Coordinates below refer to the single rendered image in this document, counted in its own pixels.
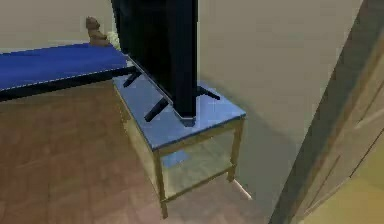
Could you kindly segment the pale wooden room door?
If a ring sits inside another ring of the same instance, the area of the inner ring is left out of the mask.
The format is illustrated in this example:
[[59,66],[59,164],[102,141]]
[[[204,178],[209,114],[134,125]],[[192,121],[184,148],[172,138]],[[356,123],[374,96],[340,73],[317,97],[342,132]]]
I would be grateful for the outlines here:
[[268,224],[298,224],[384,133],[384,0],[363,0]]

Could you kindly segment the brown teddy bear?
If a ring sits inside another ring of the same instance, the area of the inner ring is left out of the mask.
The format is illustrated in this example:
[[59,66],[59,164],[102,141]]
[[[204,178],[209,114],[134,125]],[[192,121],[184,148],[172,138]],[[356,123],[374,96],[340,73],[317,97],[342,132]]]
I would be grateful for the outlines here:
[[100,31],[100,23],[94,17],[86,18],[86,29],[89,43],[93,46],[108,46],[110,44],[107,36]]

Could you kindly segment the blue-topped glass table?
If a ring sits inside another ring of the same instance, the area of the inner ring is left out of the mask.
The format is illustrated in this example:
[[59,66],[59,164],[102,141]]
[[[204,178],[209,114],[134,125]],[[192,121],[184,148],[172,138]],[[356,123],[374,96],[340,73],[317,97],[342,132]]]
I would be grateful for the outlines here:
[[152,121],[144,114],[161,95],[145,77],[126,87],[125,76],[112,79],[123,127],[155,190],[163,218],[167,204],[225,174],[233,181],[246,112],[220,96],[197,98],[195,125],[184,126],[170,106]]

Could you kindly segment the black television set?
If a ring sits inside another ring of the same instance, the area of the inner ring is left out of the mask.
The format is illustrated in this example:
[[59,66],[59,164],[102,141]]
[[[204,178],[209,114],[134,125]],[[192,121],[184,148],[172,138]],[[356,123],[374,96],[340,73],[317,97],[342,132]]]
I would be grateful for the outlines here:
[[111,0],[122,53],[136,67],[125,86],[146,75],[162,94],[150,122],[171,106],[186,127],[197,120],[197,98],[218,96],[197,84],[199,0]]

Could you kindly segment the blue bed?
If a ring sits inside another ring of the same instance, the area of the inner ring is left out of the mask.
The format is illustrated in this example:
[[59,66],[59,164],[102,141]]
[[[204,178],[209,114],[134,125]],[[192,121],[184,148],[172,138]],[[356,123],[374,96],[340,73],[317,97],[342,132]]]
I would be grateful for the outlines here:
[[112,46],[87,43],[0,53],[0,102],[136,72]]

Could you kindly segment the white pillow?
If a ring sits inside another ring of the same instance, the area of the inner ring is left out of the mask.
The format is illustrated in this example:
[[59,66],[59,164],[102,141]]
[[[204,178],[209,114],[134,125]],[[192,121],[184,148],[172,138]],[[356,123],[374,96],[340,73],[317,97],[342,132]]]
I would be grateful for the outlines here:
[[114,31],[108,32],[107,33],[107,39],[115,49],[121,50],[119,37],[118,37],[118,34],[116,32],[114,32]]

